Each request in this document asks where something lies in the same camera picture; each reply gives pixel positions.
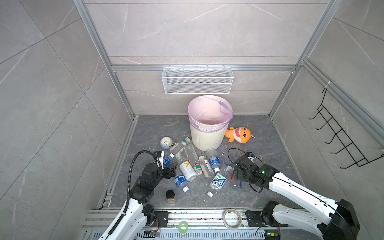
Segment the clear plastic bottle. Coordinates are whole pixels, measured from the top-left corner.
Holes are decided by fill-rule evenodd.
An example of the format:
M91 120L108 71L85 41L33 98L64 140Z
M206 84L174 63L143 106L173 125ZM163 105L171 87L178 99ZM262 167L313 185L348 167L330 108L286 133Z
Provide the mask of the clear plastic bottle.
M188 157L189 162L193 165L195 172L196 172L196 175L197 176L201 175L203 173L203 171L201 171L199 159L197 158L197 154L196 154L196 151L193 147L193 144L192 143L187 144L184 147L184 151Z
M233 190L240 190L243 187L243 181L233 178L233 170L232 170L231 181L229 182L229 185Z
M169 167L170 164L172 163L172 159L175 157L173 153L170 153L168 156L163 157L163 166L164 167Z
M183 175L176 175L175 184L178 189L182 189L185 193L189 192L189 188L187 187L188 181Z
M209 192L207 195L209 197L213 197L217 195L220 190L223 188L225 182L227 182L227 179L231 178L232 174L232 167L231 166L224 166L221 168L220 172L216 174L212 182L209 184Z
M220 160L217 157L218 153L216 149L214 149L213 147L208 148L207 156L208 156L209 164L211 165L211 168L215 171L215 173L218 173L220 171Z
M186 180L188 182L193 181L196 178L196 172L190 162L186 158L184 158L181 153L176 154L176 159L180 171L182 172Z
M184 141L177 142L173 147L170 148L170 152L173 153L175 156L179 152L182 152L184 149L184 146L191 142L191 139L189 137L186 137Z
M206 157L200 156L199 162L205 177L213 177L215 175Z
M232 166L232 162L228 158L228 148L225 144L220 144L218 147L219 158L225 166Z

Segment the black wire hook rack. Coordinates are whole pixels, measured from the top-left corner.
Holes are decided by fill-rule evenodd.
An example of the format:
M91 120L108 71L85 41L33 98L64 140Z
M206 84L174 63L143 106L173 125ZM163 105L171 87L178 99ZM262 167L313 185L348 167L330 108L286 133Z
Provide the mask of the black wire hook rack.
M377 159L380 159L380 158L384 157L384 154L381 154L380 157L375 158L375 159L369 161L369 160L364 156L364 154L360 151L360 149L356 146L356 144L355 144L355 143L352 141L352 139L348 136L347 132L344 131L344 129L340 126L340 124L336 121L336 119L332 116L332 114L328 111L328 109L323 105L324 98L325 98L325 94L327 93L327 89L324 88L323 91L322 91L321 93L324 93L324 95L323 95L323 100L321 101L320 106L317 108L317 113L316 113L316 115L315 115L313 118L308 118L308 119L312 120L312 119L314 119L317 115L320 114L320 115L323 117L323 119L325 120L325 123L324 123L324 125L322 125L321 128L316 128L316 130L320 130L320 129L322 129L324 126L328 125L328 126L331 128L331 130L333 131L333 133L334 133L333 138L331 139L331 141L330 141L330 142L325 142L325 143L326 143L326 144L330 144L330 143L335 139L335 137L337 137L337 138L339 139L339 141L341 142L341 144L343 145L343 148L342 148L342 149L340 149L339 151L337 151L337 152L335 152L335 153L331 152L331 154L338 154L339 152L341 152L342 150L345 149L345 150L348 152L348 154L351 156L351 158L353 159L354 163L352 163L351 165L349 165L349 166L347 166L347 167L340 167L340 168L341 168L341 169L347 169L347 168L349 168L349 167L351 167L351 166L353 166L353 165L357 165L358 167L362 167L362 166L364 166L364 165L366 165L366 164L368 164L368 163L371 163L371 162L373 162L373 161L376 161ZM322 110L325 110L325 111L331 116L328 120L327 120L327 119L324 117L324 115L321 113ZM329 121L331 121L332 119L333 119L334 122L340 127L340 130L335 131L335 129L329 124ZM348 137L350 143L346 144L346 143L344 143L344 142L341 140L341 138L339 137L338 134L342 134L342 133L344 133L344 134ZM355 158L352 156L351 152L350 152L350 151L348 150L348 148L347 148L347 147L349 147L349 146L355 147L355 148L359 151L359 153L362 155L362 159L356 161Z

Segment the alarm clock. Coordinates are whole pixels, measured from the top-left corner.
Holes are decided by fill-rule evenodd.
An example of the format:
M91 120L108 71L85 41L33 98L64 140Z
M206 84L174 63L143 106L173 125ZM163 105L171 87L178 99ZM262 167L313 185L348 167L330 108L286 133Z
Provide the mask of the alarm clock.
M165 149L165 150L168 150L170 149L171 145L172 145L172 138L170 137L163 137L161 140L160 140L160 147L162 149Z

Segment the trash can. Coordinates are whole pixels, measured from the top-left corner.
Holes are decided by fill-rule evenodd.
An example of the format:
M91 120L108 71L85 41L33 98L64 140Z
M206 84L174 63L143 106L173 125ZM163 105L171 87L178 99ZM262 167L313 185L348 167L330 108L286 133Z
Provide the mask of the trash can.
M218 148L231 121L232 107L229 102L214 95L194 98L188 105L192 142L198 149Z

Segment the wire basket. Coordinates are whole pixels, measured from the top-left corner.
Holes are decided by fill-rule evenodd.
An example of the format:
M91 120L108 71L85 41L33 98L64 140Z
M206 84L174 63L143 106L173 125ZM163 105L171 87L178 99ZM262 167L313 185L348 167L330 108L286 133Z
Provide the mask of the wire basket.
M230 67L165 67L161 76L166 94L226 94L231 91Z

